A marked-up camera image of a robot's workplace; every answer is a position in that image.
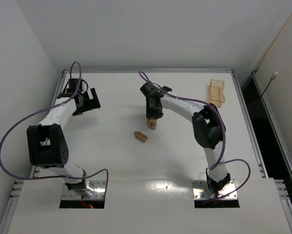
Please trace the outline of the grooved wood block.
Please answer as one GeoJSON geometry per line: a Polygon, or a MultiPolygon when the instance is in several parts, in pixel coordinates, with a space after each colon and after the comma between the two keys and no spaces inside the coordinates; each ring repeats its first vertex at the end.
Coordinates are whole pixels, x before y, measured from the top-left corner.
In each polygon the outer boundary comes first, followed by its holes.
{"type": "Polygon", "coordinates": [[[146,142],[146,140],[148,139],[148,137],[145,134],[143,134],[143,133],[141,133],[139,131],[137,131],[137,134],[135,135],[135,138],[137,138],[138,140],[140,140],[142,142],[146,142]]]}

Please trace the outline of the clear amber plastic box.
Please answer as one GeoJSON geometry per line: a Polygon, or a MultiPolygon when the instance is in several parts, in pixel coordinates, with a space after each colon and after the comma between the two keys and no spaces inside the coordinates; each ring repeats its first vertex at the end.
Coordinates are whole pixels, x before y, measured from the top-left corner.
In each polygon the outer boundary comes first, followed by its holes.
{"type": "Polygon", "coordinates": [[[212,79],[209,85],[208,102],[220,108],[225,103],[224,96],[225,83],[223,80],[212,79]]]}

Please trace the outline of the small wood cube block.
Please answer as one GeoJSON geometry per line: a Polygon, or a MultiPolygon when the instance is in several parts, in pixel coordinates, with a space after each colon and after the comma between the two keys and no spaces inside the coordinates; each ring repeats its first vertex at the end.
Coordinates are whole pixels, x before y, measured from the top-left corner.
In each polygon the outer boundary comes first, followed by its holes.
{"type": "Polygon", "coordinates": [[[156,119],[150,119],[149,120],[151,125],[156,125],[157,124],[157,120],[156,119]]]}

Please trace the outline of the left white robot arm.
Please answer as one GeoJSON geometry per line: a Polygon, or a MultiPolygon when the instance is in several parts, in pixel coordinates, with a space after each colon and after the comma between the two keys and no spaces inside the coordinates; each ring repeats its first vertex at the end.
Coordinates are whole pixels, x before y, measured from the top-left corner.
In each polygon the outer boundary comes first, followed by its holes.
{"type": "Polygon", "coordinates": [[[57,96],[55,107],[38,125],[27,128],[31,164],[61,176],[67,189],[83,198],[94,194],[94,184],[85,179],[86,171],[69,158],[63,129],[71,116],[99,108],[95,89],[84,80],[71,78],[57,96]]]}

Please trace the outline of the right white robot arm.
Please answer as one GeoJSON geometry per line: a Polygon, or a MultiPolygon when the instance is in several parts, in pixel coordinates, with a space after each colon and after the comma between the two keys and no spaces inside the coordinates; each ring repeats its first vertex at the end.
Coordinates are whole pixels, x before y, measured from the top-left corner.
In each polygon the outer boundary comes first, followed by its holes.
{"type": "Polygon", "coordinates": [[[157,120],[163,117],[163,109],[171,110],[193,125],[196,142],[204,149],[208,163],[207,183],[209,190],[218,195],[231,177],[225,166],[224,133],[226,128],[213,104],[198,104],[172,94],[172,89],[161,89],[145,83],[140,91],[146,98],[146,118],[157,120]]]}

